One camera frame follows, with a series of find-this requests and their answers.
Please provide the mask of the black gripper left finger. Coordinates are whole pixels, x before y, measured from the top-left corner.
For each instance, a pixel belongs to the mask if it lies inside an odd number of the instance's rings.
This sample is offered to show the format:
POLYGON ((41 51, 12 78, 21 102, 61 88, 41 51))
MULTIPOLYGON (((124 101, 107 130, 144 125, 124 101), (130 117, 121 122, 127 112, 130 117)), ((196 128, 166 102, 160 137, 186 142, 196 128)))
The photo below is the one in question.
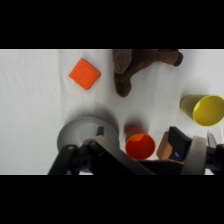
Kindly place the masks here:
POLYGON ((79 175, 88 169, 94 175, 153 175, 105 137, 86 140, 81 147, 65 145, 53 162, 49 175, 79 175))

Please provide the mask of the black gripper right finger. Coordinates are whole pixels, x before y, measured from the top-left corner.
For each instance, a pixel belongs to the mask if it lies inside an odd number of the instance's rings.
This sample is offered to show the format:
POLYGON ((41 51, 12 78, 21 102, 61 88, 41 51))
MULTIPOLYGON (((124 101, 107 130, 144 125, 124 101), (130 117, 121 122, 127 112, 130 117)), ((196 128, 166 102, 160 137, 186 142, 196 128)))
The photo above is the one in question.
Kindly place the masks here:
POLYGON ((214 138, 195 136, 190 145, 182 168, 182 175, 204 175, 209 169, 214 175, 224 175, 224 144, 216 145, 214 138))

